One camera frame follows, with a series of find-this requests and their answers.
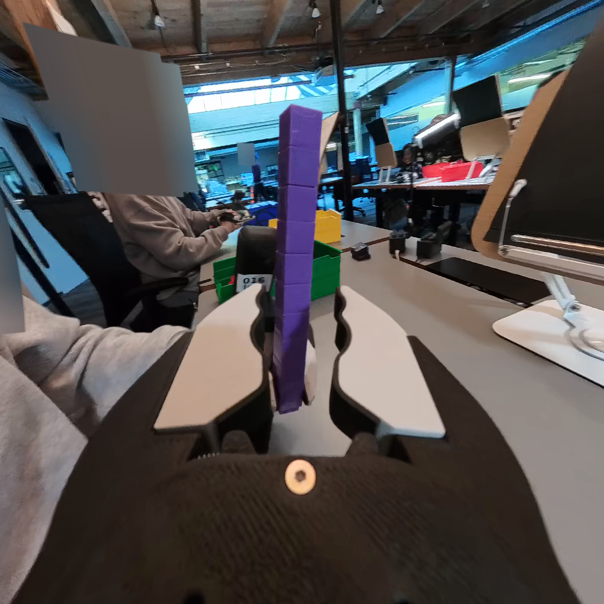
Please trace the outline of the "black support pole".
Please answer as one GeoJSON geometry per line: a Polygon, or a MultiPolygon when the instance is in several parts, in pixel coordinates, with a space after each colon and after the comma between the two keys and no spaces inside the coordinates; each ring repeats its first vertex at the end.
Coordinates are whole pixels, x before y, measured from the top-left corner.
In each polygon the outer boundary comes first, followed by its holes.
{"type": "Polygon", "coordinates": [[[351,191],[352,183],[349,149],[349,121],[344,83],[344,44],[340,1],[330,1],[330,17],[333,59],[338,88],[338,125],[343,157],[344,220],[352,222],[354,220],[354,209],[351,191]]]}

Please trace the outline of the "large monitor with silver stand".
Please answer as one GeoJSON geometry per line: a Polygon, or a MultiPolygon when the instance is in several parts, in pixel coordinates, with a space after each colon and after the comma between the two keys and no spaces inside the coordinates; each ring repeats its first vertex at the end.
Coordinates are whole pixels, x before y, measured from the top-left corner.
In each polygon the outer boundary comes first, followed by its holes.
{"type": "Polygon", "coordinates": [[[603,386],[603,311],[566,278],[603,285],[603,21],[572,67],[540,87],[473,225],[484,257],[540,272],[550,299],[495,334],[603,386]]]}

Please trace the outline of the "wooden background desk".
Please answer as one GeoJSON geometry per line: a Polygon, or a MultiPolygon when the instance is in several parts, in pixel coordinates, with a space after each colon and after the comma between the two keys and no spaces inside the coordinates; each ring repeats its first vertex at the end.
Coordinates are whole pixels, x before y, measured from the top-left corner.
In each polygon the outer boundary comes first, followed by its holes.
{"type": "Polygon", "coordinates": [[[360,184],[352,185],[352,190],[365,191],[365,190],[477,190],[485,191],[488,190],[493,183],[494,178],[471,178],[462,179],[457,181],[442,182],[440,178],[423,178],[413,182],[363,182],[360,184]]]}

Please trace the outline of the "silver light bar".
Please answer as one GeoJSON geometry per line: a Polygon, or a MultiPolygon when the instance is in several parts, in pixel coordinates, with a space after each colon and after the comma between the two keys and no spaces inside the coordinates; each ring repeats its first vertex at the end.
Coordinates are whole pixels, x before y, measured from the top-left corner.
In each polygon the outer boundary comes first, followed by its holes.
{"type": "Polygon", "coordinates": [[[412,144],[418,148],[440,144],[447,137],[458,133],[460,117],[457,112],[436,116],[430,124],[412,137],[412,144]]]}

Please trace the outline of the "yellow plastic bin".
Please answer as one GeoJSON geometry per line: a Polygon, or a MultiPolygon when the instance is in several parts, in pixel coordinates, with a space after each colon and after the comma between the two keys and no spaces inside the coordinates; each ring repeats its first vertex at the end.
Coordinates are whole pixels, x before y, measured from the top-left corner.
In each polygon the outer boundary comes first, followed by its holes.
{"type": "Polygon", "coordinates": [[[288,220],[288,229],[291,234],[308,235],[310,226],[313,226],[313,238],[324,244],[337,243],[341,240],[341,215],[335,210],[316,210],[314,221],[288,220]]]}

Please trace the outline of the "green plastic bin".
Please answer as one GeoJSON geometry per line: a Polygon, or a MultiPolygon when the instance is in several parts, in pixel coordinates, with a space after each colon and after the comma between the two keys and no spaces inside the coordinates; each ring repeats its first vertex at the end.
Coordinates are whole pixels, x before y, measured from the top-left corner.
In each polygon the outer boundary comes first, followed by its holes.
{"type": "MultiPolygon", "coordinates": [[[[218,304],[228,301],[234,295],[234,271],[236,259],[218,260],[213,263],[213,277],[218,304]]],[[[314,242],[311,301],[333,295],[340,285],[341,250],[314,242]]]]}

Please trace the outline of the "cardboard-backed monitor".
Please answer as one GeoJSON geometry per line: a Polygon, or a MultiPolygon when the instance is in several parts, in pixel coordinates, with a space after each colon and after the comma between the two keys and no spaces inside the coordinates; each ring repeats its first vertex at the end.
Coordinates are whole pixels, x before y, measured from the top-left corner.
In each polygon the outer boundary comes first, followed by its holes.
{"type": "Polygon", "coordinates": [[[318,172],[318,180],[321,181],[321,177],[327,173],[328,170],[328,162],[326,158],[326,153],[330,148],[330,145],[333,146],[332,138],[336,129],[339,127],[340,122],[340,114],[339,112],[335,112],[327,117],[322,119],[321,123],[321,134],[320,134],[320,157],[319,157],[319,172],[318,172]]]}
{"type": "Polygon", "coordinates": [[[497,75],[452,92],[459,114],[459,137],[467,161],[501,159],[510,146],[509,124],[501,107],[497,75]]]}
{"type": "Polygon", "coordinates": [[[397,168],[397,156],[394,146],[389,139],[387,120],[376,118],[366,124],[366,129],[374,143],[374,153],[380,169],[397,168]]]}

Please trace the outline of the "red plastic bin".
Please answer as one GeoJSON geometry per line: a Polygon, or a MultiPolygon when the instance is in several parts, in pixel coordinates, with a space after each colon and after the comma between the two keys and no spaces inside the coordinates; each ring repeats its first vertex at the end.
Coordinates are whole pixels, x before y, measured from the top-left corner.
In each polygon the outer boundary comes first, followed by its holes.
{"type": "Polygon", "coordinates": [[[441,162],[429,164],[422,167],[424,178],[439,178],[441,182],[457,182],[479,177],[484,169],[480,161],[464,162],[441,162]]]}

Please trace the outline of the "person's grey hoodie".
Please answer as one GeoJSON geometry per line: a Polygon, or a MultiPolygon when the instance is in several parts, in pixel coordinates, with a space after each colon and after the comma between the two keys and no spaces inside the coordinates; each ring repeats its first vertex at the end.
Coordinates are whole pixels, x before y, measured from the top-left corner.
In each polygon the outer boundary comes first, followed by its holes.
{"type": "Polygon", "coordinates": [[[1,603],[11,603],[35,562],[86,443],[75,432],[1,445],[1,603]]]}

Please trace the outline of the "person's left forearm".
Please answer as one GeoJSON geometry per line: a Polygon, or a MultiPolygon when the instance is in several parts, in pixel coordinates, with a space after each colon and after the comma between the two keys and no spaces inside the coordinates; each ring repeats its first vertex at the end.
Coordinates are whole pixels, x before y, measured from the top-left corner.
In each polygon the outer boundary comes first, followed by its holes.
{"type": "Polygon", "coordinates": [[[41,442],[44,431],[81,449],[136,380],[190,334],[84,325],[22,300],[25,330],[1,336],[1,458],[41,442]]]}

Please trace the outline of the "purple block stack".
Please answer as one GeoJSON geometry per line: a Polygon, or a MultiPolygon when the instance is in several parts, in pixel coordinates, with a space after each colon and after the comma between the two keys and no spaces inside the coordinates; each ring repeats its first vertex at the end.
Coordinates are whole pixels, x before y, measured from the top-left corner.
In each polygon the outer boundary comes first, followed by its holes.
{"type": "Polygon", "coordinates": [[[291,104],[279,117],[272,371],[277,411],[303,404],[321,157],[322,113],[291,104]]]}

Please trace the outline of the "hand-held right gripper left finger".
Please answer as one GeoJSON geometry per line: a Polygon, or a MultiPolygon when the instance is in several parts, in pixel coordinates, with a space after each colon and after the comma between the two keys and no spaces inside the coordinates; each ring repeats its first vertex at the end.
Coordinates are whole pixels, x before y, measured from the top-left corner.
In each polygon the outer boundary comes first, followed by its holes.
{"type": "Polygon", "coordinates": [[[155,420],[157,432],[254,432],[272,422],[264,294],[254,284],[198,324],[155,420]]]}

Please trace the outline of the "black desk mat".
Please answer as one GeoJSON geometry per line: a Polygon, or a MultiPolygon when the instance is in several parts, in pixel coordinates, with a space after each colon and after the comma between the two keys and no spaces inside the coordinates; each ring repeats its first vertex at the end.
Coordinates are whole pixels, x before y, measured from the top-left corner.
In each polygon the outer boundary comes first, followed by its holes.
{"type": "Polygon", "coordinates": [[[533,306],[550,296],[540,280],[466,259],[449,257],[429,263],[425,268],[437,276],[520,307],[533,306]]]}

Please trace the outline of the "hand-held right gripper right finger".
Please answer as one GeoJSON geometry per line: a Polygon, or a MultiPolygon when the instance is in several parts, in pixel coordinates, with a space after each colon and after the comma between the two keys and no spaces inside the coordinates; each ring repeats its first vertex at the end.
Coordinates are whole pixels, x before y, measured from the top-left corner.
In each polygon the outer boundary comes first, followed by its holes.
{"type": "Polygon", "coordinates": [[[350,438],[441,439],[446,430],[406,331],[349,286],[336,291],[329,413],[350,438]]]}

